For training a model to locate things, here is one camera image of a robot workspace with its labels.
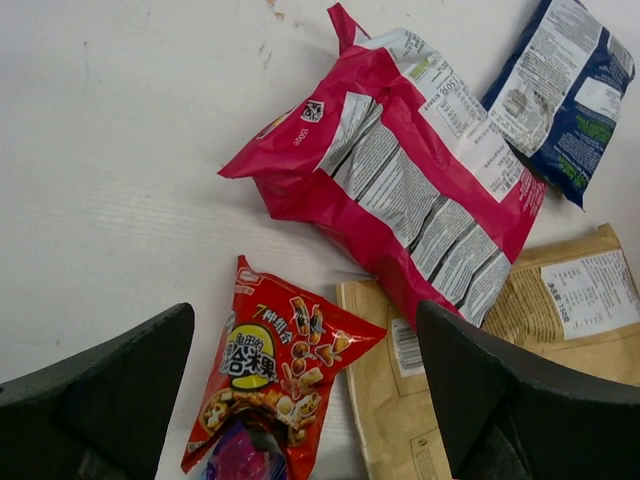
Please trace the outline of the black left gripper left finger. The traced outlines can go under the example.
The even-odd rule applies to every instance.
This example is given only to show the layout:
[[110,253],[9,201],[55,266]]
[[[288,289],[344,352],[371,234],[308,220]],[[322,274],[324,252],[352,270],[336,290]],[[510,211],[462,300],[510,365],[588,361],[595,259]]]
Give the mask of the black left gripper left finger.
[[152,479],[194,333],[172,306],[1,386],[4,479]]

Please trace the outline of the pink chips bag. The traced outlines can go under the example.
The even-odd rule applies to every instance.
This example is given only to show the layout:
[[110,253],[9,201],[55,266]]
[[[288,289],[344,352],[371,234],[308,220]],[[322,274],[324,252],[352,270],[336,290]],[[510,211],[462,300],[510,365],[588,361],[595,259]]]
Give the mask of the pink chips bag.
[[310,96],[221,170],[273,219],[320,228],[407,321],[431,300],[484,321],[546,192],[445,58],[329,9],[339,56]]

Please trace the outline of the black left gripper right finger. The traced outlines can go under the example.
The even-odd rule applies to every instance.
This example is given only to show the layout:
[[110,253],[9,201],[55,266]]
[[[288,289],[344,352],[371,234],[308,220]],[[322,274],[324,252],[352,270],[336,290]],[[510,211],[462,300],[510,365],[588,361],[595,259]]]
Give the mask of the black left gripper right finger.
[[581,373],[419,303],[416,329],[455,479],[636,479],[639,389]]

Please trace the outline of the blue snack bag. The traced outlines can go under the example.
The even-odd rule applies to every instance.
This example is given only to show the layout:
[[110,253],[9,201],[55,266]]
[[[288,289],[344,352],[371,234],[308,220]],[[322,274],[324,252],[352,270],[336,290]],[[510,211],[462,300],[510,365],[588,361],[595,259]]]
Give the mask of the blue snack bag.
[[514,153],[577,206],[608,147],[633,57],[579,1],[541,1],[481,103]]

